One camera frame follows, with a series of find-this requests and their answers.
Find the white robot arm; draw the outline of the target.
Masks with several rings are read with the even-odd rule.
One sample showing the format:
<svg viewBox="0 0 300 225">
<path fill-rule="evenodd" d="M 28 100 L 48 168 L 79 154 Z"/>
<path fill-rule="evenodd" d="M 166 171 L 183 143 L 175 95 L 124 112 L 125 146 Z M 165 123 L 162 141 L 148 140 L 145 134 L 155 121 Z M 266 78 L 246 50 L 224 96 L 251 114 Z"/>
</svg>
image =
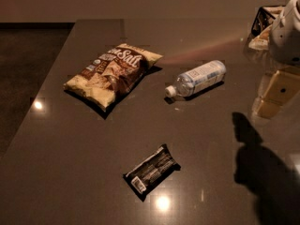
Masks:
<svg viewBox="0 0 300 225">
<path fill-rule="evenodd" d="M 270 58 L 253 113 L 270 119 L 300 91 L 300 0 L 285 6 L 261 7 L 248 47 Z"/>
</svg>

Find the yellowish white gripper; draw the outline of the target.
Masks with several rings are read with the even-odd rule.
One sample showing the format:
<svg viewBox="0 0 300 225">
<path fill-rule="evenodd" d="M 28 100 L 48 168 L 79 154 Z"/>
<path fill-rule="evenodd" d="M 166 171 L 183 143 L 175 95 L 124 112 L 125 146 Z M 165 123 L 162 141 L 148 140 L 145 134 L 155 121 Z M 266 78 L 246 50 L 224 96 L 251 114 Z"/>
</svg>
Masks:
<svg viewBox="0 0 300 225">
<path fill-rule="evenodd" d="M 300 91 L 300 68 L 288 66 L 262 76 L 252 112 L 270 119 Z"/>
</svg>

